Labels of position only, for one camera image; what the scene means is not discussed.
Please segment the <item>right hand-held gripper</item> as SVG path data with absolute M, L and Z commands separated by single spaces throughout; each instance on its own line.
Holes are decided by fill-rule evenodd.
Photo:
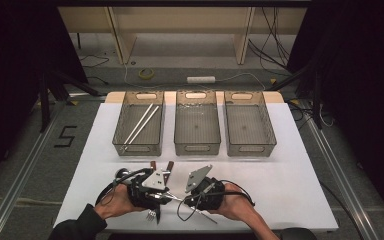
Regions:
M 185 187 L 188 193 L 184 199 L 186 205 L 198 210 L 217 210 L 221 206 L 225 186 L 207 176 L 211 169 L 212 166 L 207 165 L 189 173 Z

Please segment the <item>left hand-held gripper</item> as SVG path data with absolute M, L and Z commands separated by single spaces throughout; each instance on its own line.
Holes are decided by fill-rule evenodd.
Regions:
M 144 168 L 136 171 L 127 186 L 130 202 L 135 207 L 157 209 L 171 201 L 163 170 Z

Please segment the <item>wooden handled knife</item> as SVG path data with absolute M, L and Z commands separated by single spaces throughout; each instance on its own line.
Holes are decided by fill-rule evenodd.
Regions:
M 156 169 L 156 162 L 155 161 L 151 161 L 150 165 L 153 169 Z M 159 222 L 160 221 L 160 215 L 161 215 L 160 207 L 157 207 L 156 209 L 150 210 L 148 212 L 148 220 L 149 221 L 156 220 L 156 222 Z

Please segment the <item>wooden handled fork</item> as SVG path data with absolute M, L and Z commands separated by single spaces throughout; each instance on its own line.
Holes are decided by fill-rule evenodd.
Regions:
M 171 174 L 171 171 L 173 169 L 173 166 L 174 166 L 174 162 L 173 161 L 169 161 L 168 165 L 167 165 L 167 167 L 165 169 L 165 172 L 163 173 L 164 183 L 168 182 L 168 179 L 170 177 L 170 174 Z M 156 220 L 156 222 L 159 222 L 160 221 L 160 217 L 161 217 L 161 210 L 160 210 L 160 207 L 157 207 L 156 209 L 148 211 L 146 219 L 148 221 Z

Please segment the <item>smoky clear plastic bin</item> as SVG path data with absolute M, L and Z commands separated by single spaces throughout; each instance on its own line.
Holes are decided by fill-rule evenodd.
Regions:
M 159 106 L 145 128 L 129 145 L 124 141 L 142 117 L 148 106 Z M 120 156 L 160 156 L 164 122 L 164 92 L 126 92 L 114 132 L 112 144 Z
M 178 156 L 219 153 L 221 134 L 215 91 L 176 92 L 174 144 Z
M 230 157 L 269 157 L 277 139 L 262 92 L 225 91 L 224 117 Z

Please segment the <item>person's left hand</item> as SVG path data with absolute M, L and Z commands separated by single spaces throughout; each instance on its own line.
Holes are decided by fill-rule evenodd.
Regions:
M 106 195 L 94 210 L 103 220 L 106 220 L 131 212 L 141 212 L 144 208 L 134 206 L 129 200 L 127 186 L 120 184 Z

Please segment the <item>person's right hand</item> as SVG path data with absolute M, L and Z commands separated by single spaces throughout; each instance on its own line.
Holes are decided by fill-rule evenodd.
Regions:
M 226 183 L 225 191 L 233 194 L 225 195 L 220 207 L 216 210 L 209 210 L 211 214 L 219 214 L 235 221 L 247 222 L 255 213 L 254 207 L 242 196 L 241 189 L 234 184 Z

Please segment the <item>white table sheet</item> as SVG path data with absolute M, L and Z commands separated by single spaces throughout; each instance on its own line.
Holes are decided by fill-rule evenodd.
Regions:
M 174 162 L 168 180 L 170 192 L 186 196 L 190 172 L 211 165 L 211 177 L 230 180 L 243 187 L 255 202 L 255 209 L 270 228 L 304 227 L 313 231 L 338 228 L 331 208 L 321 189 L 309 156 L 286 104 L 267 106 L 277 139 L 267 158 L 229 157 L 226 144 L 216 156 L 178 156 L 174 147 L 175 106 L 168 104 L 164 113 L 162 154 L 154 160 L 159 169 Z M 75 219 L 88 203 L 93 204 L 100 192 L 113 181 L 116 171 L 135 171 L 149 165 L 152 158 L 121 157 L 112 144 L 121 106 L 99 107 L 77 169 L 62 203 L 57 222 Z M 191 212 L 173 200 L 161 208 L 159 223 L 148 221 L 146 212 L 131 213 L 107 221 L 108 232 L 120 233 L 227 233 L 247 232 L 249 228 L 220 215 L 205 216 Z

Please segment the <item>white power strip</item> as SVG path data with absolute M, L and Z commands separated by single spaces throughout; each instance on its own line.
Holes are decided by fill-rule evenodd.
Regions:
M 216 78 L 214 76 L 189 76 L 186 80 L 189 84 L 213 84 L 216 82 Z

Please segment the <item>yellow tape roll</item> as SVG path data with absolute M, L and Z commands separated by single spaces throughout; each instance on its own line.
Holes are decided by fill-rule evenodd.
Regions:
M 150 80 L 154 77 L 154 70 L 150 68 L 141 69 L 138 73 L 138 76 L 142 80 Z

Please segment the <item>black metal stand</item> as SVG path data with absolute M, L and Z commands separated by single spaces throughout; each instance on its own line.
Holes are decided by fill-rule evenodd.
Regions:
M 277 91 L 282 89 L 283 87 L 293 83 L 296 80 L 306 80 L 312 81 L 312 92 L 313 92 L 313 107 L 312 107 L 312 113 L 313 113 L 313 120 L 316 124 L 316 126 L 319 129 L 322 129 L 322 117 L 321 117 L 321 107 L 320 107 L 320 95 L 321 95 L 321 75 L 318 73 L 315 67 L 313 67 L 311 64 L 307 64 L 302 69 L 298 70 L 291 76 L 287 77 L 280 83 L 275 84 L 274 86 L 268 88 L 268 91 Z
M 57 101 L 67 102 L 69 93 L 64 86 L 65 83 L 71 84 L 91 96 L 103 96 L 103 93 L 100 93 L 62 71 L 45 71 L 39 78 L 39 96 L 42 116 L 41 132 L 48 127 L 51 119 L 48 93 L 51 93 Z

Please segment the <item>light wooden shelf unit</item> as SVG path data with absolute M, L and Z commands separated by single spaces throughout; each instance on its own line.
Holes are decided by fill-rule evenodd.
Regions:
M 231 34 L 236 61 L 245 62 L 251 34 L 267 34 L 266 19 L 278 21 L 280 34 L 296 34 L 304 8 L 281 7 L 61 7 L 70 33 L 110 33 L 122 63 L 130 59 L 139 33 Z

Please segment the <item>black curtain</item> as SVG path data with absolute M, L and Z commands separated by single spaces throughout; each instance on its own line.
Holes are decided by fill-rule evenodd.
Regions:
M 309 63 L 323 37 L 321 98 L 384 201 L 384 0 L 310 0 L 288 63 Z
M 87 81 L 58 7 L 0 0 L 0 162 L 50 71 Z

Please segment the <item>aluminium floor rail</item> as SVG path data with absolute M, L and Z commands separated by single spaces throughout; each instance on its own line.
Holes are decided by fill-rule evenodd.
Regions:
M 314 120 L 313 113 L 309 119 L 309 128 L 329 166 L 331 174 L 339 188 L 339 191 L 347 206 L 349 216 L 355 223 L 359 232 L 359 236 L 363 240 L 379 240 L 378 234 L 375 232 L 372 221 L 365 211 L 362 203 L 357 197 L 356 191 L 352 188 L 344 170 L 342 169 L 336 155 L 329 144 L 326 135 L 319 129 Z
M 26 185 L 36 163 L 38 162 L 49 136 L 54 129 L 56 121 L 65 106 L 65 102 L 59 101 L 55 103 L 55 107 L 51 113 L 47 127 L 39 134 L 16 178 L 12 181 L 8 192 L 0 201 L 0 233 L 2 232 L 20 194 L 24 189 L 24 186 Z

